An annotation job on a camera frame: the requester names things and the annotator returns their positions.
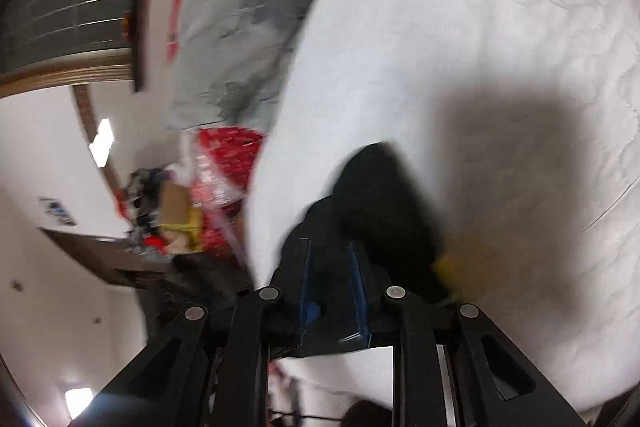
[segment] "fluorescent light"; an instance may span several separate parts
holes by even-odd
[[[95,135],[94,141],[89,144],[91,154],[94,155],[95,164],[98,167],[107,165],[109,151],[113,144],[113,131],[109,119],[105,118],[98,126],[98,134]]]
[[[94,393],[88,388],[69,389],[65,393],[66,408],[71,415],[71,419],[75,419],[94,399]]]

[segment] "white mattress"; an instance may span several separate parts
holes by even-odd
[[[354,150],[387,140],[468,290],[578,410],[640,378],[640,0],[317,0],[255,169],[260,284]],[[388,350],[296,360],[390,404]]]

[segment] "white bed sheet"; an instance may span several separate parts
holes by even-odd
[[[578,410],[640,378],[640,0],[316,0],[255,168],[265,284],[305,207],[386,140],[469,289]],[[287,363],[391,403],[388,350]]]

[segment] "silver screw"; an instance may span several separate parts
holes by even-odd
[[[406,291],[404,291],[402,286],[389,286],[389,288],[386,289],[386,294],[392,299],[401,299],[406,295]]]
[[[474,319],[478,317],[480,312],[473,304],[462,304],[462,306],[460,306],[460,313],[468,319]]]
[[[274,288],[273,286],[265,286],[258,292],[258,295],[260,296],[260,299],[262,299],[263,301],[273,301],[273,299],[278,298],[278,295],[280,295],[280,292],[278,291],[277,288]]]
[[[204,310],[199,306],[192,306],[187,311],[184,312],[184,317],[188,321],[199,321],[204,317]]]

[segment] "pile of clutter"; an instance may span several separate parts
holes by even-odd
[[[153,261],[208,252],[245,264],[242,200],[261,141],[244,128],[203,128],[179,163],[135,171],[120,198],[132,249]]]

